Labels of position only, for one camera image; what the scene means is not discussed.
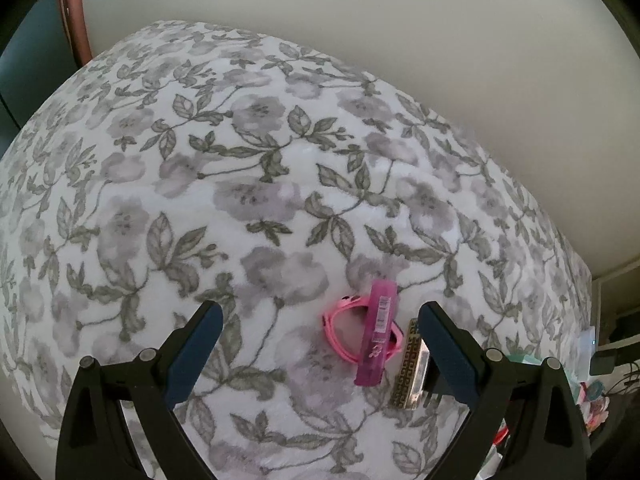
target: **leaf pattern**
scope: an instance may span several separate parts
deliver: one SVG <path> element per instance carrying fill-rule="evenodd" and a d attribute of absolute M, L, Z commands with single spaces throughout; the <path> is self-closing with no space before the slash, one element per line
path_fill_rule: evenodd
<path fill-rule="evenodd" d="M 82 355 L 129 360 L 211 300 L 224 330 L 175 415 L 218 478 L 426 475 L 459 407 L 392 408 L 387 375 L 355 388 L 319 322 L 376 277 L 403 319 L 434 299 L 485 348 L 574 370 L 590 274 L 536 200 L 464 130 L 310 47 L 154 23 L 0 161 L 0 366 L 53 439 Z"/>

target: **floral bedspread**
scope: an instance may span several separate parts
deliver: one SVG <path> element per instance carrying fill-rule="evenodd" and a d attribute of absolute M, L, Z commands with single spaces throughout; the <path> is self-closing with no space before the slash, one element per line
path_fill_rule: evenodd
<path fill-rule="evenodd" d="M 215 300 L 225 329 L 177 407 L 220 479 L 429 471 L 465 416 L 387 405 L 320 315 L 399 284 L 485 347 L 572 370 L 590 274 L 536 200 L 465 132 L 306 46 L 158 22 L 66 81 L 0 162 L 2 371 L 55 446 L 85 354 L 157 347 Z M 134 410 L 130 428 L 161 476 Z"/>

